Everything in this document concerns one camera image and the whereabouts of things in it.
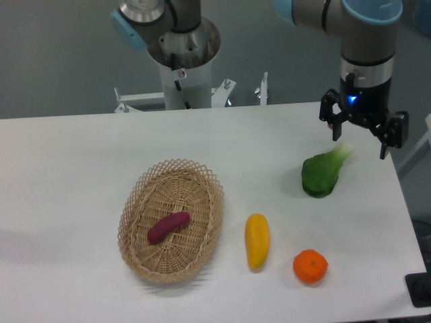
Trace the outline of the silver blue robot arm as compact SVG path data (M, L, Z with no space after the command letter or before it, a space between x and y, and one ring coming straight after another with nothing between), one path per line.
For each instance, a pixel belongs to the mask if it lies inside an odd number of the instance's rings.
M276 14L341 39L340 88L321 99L319 118L341 136L350 122L381 144L380 157L407 140L407 112L390 112L389 92L397 43L400 1L274 1ZM169 110L211 106L205 67L220 49L218 29L201 14L199 1L120 1L110 20L136 50L148 51L162 69Z

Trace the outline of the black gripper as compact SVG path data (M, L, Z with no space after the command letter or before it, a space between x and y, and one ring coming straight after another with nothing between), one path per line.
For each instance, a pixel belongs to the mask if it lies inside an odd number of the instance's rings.
M329 89L321 98L319 119L332 130L332 140L342 134L342 124L351 123L370 129L380 141L380 159L385 159L392 148L402 148L409 137L409 113L390 112L388 109L391 78L373 87L358 87L358 78L348 73L341 80L340 94ZM339 105L340 112L334 113Z

